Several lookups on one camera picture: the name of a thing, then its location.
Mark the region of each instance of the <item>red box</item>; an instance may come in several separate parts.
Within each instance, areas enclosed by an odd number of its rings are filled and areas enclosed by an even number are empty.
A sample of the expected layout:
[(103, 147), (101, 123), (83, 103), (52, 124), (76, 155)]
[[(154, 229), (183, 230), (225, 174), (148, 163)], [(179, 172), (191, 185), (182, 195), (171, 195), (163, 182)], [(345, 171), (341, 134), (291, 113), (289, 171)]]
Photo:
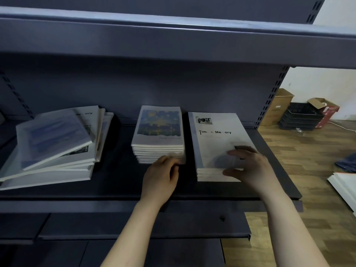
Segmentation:
[(322, 128), (330, 120), (332, 115), (340, 108), (340, 106), (326, 100), (325, 98), (311, 98), (308, 102), (325, 115), (324, 118), (315, 126), (315, 128)]

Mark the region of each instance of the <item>plastic crate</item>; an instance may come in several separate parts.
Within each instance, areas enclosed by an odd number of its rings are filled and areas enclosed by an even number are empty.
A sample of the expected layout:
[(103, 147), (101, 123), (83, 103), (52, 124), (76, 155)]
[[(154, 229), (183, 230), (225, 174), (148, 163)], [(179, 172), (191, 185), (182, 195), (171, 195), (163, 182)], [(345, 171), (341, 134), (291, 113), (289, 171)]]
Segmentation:
[(299, 127), (305, 131), (312, 131), (323, 117), (324, 115), (309, 103), (291, 103), (278, 126), (285, 130)]

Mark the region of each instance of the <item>person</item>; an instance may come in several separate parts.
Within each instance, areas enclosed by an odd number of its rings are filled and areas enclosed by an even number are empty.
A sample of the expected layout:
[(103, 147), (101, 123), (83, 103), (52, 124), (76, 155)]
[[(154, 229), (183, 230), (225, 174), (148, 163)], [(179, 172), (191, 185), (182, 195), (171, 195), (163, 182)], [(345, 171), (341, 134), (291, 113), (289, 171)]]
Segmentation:
[[(251, 147), (231, 150), (228, 154), (245, 159), (246, 165), (243, 170), (226, 169), (223, 174), (248, 185), (265, 204), (277, 266), (329, 266), (291, 199), (283, 191), (268, 159)], [(158, 211), (176, 188), (178, 163), (175, 158), (162, 156), (148, 168), (143, 179), (141, 199), (101, 267), (144, 265)]]

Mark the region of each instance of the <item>power cord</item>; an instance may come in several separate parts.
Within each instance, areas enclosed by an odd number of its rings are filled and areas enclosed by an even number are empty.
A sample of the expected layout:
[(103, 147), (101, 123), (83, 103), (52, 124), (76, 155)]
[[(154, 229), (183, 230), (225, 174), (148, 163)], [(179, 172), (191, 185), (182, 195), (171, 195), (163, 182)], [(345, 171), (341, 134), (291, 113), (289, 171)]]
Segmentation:
[(345, 129), (345, 130), (354, 131), (354, 132), (356, 133), (355, 130), (347, 129), (347, 128), (344, 128), (343, 126), (340, 126), (340, 127), (343, 128), (343, 129)]

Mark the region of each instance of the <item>hand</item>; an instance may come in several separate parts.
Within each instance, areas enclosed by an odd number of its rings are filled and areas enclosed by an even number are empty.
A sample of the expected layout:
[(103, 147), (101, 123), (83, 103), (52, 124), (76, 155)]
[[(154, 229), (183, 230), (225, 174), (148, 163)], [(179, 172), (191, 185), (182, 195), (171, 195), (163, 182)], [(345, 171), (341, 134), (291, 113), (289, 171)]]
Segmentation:
[(162, 156), (147, 169), (142, 183), (141, 201), (153, 204), (158, 209), (168, 201), (177, 185), (178, 163), (176, 158)]
[(243, 170), (226, 169), (223, 175), (232, 176), (247, 184), (261, 199), (284, 194), (267, 157), (248, 146), (238, 146), (236, 150), (231, 150), (228, 154), (245, 159), (246, 165)]

